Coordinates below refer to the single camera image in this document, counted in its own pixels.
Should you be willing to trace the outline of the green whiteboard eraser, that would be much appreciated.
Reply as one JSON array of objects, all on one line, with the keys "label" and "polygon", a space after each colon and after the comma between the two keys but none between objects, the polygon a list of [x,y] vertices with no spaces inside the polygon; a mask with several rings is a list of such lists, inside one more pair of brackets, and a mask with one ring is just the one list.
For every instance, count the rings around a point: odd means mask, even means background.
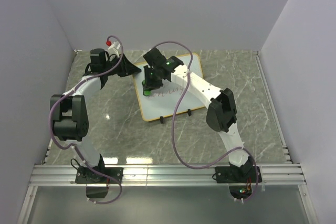
[{"label": "green whiteboard eraser", "polygon": [[151,83],[150,81],[147,81],[147,80],[143,80],[142,81],[142,94],[145,96],[145,97],[149,97],[151,95]]}]

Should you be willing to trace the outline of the yellow-framed whiteboard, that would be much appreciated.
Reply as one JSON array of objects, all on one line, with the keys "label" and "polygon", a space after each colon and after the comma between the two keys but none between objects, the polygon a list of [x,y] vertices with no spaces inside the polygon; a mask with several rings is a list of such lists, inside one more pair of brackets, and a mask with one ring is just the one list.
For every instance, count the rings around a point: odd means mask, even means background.
[{"label": "yellow-framed whiteboard", "polygon": [[[189,54],[180,55],[178,58],[181,59],[186,66],[190,61]],[[150,122],[159,120],[161,116],[164,118],[172,116],[176,103],[183,92],[183,88],[176,83],[163,80],[163,86],[161,88],[151,91],[151,95],[145,97],[142,94],[142,81],[144,80],[144,66],[147,66],[148,64],[143,60],[143,62],[136,63],[135,65],[142,70],[142,72],[133,75],[134,87],[142,119],[146,122]],[[200,77],[203,77],[201,61],[197,53],[193,53],[191,71]],[[192,111],[203,107],[203,103],[188,92],[184,96],[176,114],[185,113],[188,109]]]}]

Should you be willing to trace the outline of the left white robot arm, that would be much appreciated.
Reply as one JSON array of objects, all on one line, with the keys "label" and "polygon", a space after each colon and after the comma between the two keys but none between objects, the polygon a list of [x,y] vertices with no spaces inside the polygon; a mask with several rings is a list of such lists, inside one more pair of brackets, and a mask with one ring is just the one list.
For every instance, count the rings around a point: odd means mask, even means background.
[{"label": "left white robot arm", "polygon": [[140,72],[140,68],[116,49],[93,49],[80,82],[68,92],[53,95],[50,99],[49,128],[52,140],[60,149],[70,148],[77,154],[77,173],[89,182],[102,183],[110,176],[102,155],[87,136],[89,119],[86,104],[105,86],[109,76],[116,74],[126,77]]}]

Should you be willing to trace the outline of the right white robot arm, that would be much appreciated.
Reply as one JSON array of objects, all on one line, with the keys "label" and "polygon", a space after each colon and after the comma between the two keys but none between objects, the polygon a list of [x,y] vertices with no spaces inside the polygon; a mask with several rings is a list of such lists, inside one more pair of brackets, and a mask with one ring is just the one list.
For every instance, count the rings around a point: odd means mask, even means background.
[{"label": "right white robot arm", "polygon": [[143,94],[160,88],[163,80],[167,80],[181,86],[183,93],[190,93],[199,99],[207,108],[207,125],[219,133],[228,152],[231,182],[243,183],[252,177],[254,164],[252,156],[243,150],[232,90],[213,86],[192,72],[181,59],[175,56],[166,58],[157,48],[152,48],[143,57],[148,63],[144,67]]}]

